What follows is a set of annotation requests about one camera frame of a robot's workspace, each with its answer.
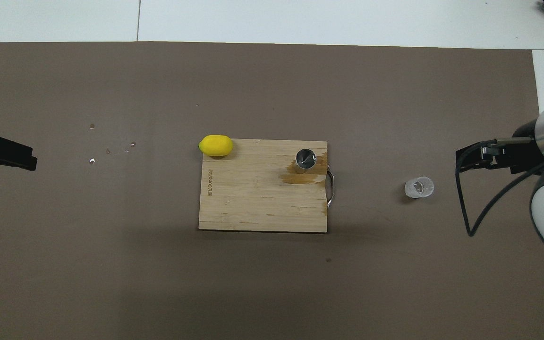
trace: brown table mat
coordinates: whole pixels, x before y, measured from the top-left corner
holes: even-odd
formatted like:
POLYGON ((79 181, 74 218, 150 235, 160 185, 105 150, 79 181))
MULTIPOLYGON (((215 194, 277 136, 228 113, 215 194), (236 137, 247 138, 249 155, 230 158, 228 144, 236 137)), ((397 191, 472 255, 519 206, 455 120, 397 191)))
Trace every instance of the brown table mat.
POLYGON ((524 50, 0 43, 0 339, 544 339, 535 179, 453 178, 537 115, 524 50), (197 230, 207 134, 328 141, 330 232, 197 230))

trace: bamboo cutting board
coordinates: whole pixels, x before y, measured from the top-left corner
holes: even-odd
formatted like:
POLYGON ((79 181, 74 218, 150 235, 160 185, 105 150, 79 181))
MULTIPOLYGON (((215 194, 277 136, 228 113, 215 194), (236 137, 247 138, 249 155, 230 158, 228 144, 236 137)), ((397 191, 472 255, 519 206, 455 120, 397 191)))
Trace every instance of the bamboo cutting board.
POLYGON ((233 139, 225 157, 203 155, 199 229, 326 232, 327 143, 233 139), (311 149, 316 164, 293 164, 311 149))

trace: metal cup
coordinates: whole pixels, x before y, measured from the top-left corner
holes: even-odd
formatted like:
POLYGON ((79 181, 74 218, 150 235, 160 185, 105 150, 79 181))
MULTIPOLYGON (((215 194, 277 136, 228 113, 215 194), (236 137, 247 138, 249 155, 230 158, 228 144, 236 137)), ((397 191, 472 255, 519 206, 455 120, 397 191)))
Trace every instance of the metal cup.
POLYGON ((313 168, 316 164, 316 154, 310 149, 301 149, 295 155, 295 172, 303 174, 313 168))

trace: black cable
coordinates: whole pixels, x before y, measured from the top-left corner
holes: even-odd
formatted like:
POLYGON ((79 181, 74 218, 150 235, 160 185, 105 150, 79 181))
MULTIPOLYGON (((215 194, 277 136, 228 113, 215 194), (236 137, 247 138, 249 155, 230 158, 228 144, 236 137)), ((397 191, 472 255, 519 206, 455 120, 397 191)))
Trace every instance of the black cable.
POLYGON ((485 142, 479 142, 477 144, 471 145, 457 159, 456 168, 455 168, 455 181, 457 184, 457 193, 459 194, 461 213, 463 213, 463 220, 465 222, 467 235, 470 235, 470 236, 473 236, 473 234, 475 234, 475 231, 472 233, 469 227, 469 219, 467 218, 467 210, 465 208, 465 202, 463 200, 463 190, 461 189, 461 186, 460 186, 460 168, 463 164, 464 159, 467 158, 467 156, 469 156, 471 153, 473 153, 476 150, 479 150, 480 148, 483 148, 495 143, 496 143, 496 139, 493 139, 493 140, 486 140, 485 142))
POLYGON ((465 228, 467 230, 467 235, 469 235, 470 237, 475 235, 475 233, 477 231, 477 228, 479 228, 480 224, 482 223, 482 220, 484 219, 484 217, 486 216, 488 211, 490 211, 490 209, 494 206, 494 203, 496 203, 501 197, 503 197, 503 195, 505 195, 509 190, 511 190, 516 185, 518 185, 521 181, 527 179, 528 177, 530 177, 530 176, 536 174, 537 172, 539 172, 540 170, 544 169, 544 162, 543 162, 543 163, 540 163, 537 166, 531 168, 530 170, 525 172, 522 176, 519 176, 515 180, 511 181, 511 183, 507 184, 503 189, 501 189, 501 191, 499 191, 492 198, 492 200, 490 200, 490 202, 488 202, 488 204, 486 204, 484 209, 482 209, 482 212, 480 213, 480 215, 477 217, 476 222, 473 224, 473 228, 470 228, 469 219, 467 218, 467 211, 466 211, 466 208, 465 208, 465 202, 463 200, 463 191, 462 191, 461 185, 460 185, 460 168, 461 168, 461 165, 463 163, 463 160, 470 153, 472 153, 476 149, 483 148, 485 146, 495 144, 495 143, 496 143, 496 140, 487 140, 485 142, 480 142, 480 143, 477 143, 475 145, 472 145, 470 148, 468 148, 467 150, 465 150, 462 153, 462 155, 459 157, 459 159, 457 159, 457 162, 456 162, 455 180, 456 180, 456 185, 457 185, 457 193, 459 194, 459 202, 460 202, 460 206, 461 206, 461 212, 463 213, 463 220, 465 222, 465 228))

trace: logo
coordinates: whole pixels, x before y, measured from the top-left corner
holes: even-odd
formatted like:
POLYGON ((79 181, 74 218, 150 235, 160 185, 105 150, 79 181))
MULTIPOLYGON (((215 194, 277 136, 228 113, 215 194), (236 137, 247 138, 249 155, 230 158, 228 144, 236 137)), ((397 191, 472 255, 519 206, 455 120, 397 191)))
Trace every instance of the logo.
POLYGON ((209 169, 209 184, 207 185, 207 196, 211 196, 213 194, 213 170, 209 169))

